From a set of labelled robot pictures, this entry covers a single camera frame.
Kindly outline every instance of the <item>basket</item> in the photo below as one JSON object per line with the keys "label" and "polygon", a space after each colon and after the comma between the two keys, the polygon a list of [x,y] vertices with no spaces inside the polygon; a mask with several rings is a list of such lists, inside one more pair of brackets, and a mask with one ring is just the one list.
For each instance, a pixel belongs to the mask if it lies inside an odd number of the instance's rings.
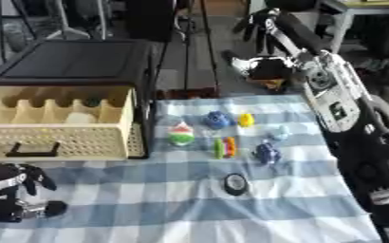
{"label": "basket", "polygon": [[0,160],[143,157],[136,100],[125,85],[0,86]]}

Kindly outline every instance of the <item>yellow duck toy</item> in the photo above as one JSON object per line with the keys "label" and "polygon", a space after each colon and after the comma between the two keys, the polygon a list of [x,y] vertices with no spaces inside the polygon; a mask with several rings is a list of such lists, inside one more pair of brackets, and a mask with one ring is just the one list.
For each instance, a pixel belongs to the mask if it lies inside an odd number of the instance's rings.
{"label": "yellow duck toy", "polygon": [[250,127],[255,123],[252,114],[242,114],[239,117],[239,125],[242,127]]}

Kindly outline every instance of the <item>tape roll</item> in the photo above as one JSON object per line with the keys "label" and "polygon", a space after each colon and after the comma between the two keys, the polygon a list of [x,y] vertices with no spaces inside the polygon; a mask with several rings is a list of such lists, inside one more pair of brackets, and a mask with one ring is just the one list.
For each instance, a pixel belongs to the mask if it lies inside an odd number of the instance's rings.
{"label": "tape roll", "polygon": [[224,178],[224,190],[232,196],[241,196],[248,189],[248,182],[240,174],[230,174]]}

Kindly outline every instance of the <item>dark blue toy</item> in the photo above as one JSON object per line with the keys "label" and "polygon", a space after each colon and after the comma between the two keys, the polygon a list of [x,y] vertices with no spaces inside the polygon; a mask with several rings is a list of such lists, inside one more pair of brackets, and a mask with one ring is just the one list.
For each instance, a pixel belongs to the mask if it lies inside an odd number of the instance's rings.
{"label": "dark blue toy", "polygon": [[282,158],[280,151],[276,150],[271,143],[264,141],[263,143],[256,146],[253,155],[264,164],[273,164]]}
{"label": "dark blue toy", "polygon": [[205,117],[205,124],[213,130],[222,129],[234,124],[234,121],[221,111],[212,111]]}

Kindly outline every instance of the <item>blue checkered tablecloth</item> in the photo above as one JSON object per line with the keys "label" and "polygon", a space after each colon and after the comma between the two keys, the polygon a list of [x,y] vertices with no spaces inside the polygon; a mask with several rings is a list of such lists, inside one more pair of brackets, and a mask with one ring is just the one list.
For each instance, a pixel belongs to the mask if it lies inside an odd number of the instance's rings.
{"label": "blue checkered tablecloth", "polygon": [[[256,124],[214,132],[202,124],[213,110],[251,113]],[[175,147],[167,133],[181,121],[196,139]],[[276,144],[283,159],[263,165],[251,152],[280,125],[292,134]],[[214,159],[214,138],[228,136],[239,154]],[[70,208],[51,219],[0,223],[0,243],[380,242],[299,96],[159,102],[150,159],[38,165],[59,189],[28,200],[63,200]],[[246,194],[225,193],[222,179],[231,173],[249,181]]]}

